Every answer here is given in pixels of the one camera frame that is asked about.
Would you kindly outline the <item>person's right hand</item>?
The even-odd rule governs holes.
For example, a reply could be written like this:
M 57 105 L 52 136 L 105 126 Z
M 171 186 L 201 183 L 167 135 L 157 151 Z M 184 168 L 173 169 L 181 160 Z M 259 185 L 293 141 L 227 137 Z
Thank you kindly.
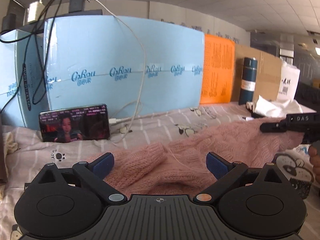
M 310 156 L 309 161 L 313 166 L 313 173 L 315 175 L 315 180 L 320 183 L 320 156 L 317 153 L 317 149 L 310 146 L 308 149 L 308 154 Z

